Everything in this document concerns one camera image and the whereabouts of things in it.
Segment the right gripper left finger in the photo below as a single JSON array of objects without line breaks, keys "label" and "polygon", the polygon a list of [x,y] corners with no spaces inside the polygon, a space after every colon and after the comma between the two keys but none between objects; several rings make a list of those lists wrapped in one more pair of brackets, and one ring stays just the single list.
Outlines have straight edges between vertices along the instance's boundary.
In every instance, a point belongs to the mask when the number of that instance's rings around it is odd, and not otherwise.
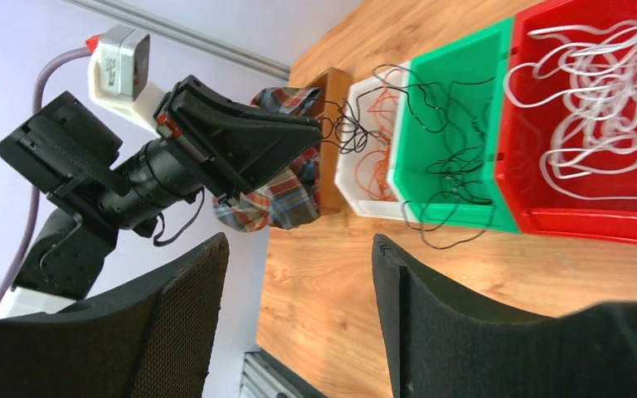
[{"label": "right gripper left finger", "polygon": [[215,234],[57,313],[0,319],[0,397],[199,397],[230,256]]}]

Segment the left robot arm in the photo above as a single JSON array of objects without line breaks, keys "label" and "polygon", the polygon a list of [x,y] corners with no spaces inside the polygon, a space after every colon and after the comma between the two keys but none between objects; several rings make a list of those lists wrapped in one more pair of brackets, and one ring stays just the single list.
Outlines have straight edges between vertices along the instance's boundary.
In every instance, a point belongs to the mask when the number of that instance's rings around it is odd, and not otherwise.
[{"label": "left robot arm", "polygon": [[322,138],[316,119],[238,104],[194,76],[153,102],[153,129],[156,138],[119,163],[120,139],[64,92],[0,143],[0,157],[55,206],[0,318],[84,299],[121,230],[161,246],[165,209],[206,194],[234,206]]}]

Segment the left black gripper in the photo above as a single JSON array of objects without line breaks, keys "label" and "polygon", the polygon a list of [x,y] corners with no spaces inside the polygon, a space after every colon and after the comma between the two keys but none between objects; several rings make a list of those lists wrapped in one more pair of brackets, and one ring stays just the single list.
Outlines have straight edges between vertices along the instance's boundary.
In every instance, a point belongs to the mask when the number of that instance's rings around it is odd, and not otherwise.
[{"label": "left black gripper", "polygon": [[142,149],[142,197],[194,201],[202,189],[234,206],[320,143],[316,119],[239,104],[193,75],[144,117],[159,137]]}]

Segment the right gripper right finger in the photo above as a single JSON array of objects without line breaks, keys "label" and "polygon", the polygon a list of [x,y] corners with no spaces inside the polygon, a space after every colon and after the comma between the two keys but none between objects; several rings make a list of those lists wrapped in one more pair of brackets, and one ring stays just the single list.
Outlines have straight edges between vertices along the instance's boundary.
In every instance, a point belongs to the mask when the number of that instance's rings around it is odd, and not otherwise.
[{"label": "right gripper right finger", "polygon": [[637,397],[637,302],[560,318],[530,313],[382,234],[372,279],[395,397]]}]

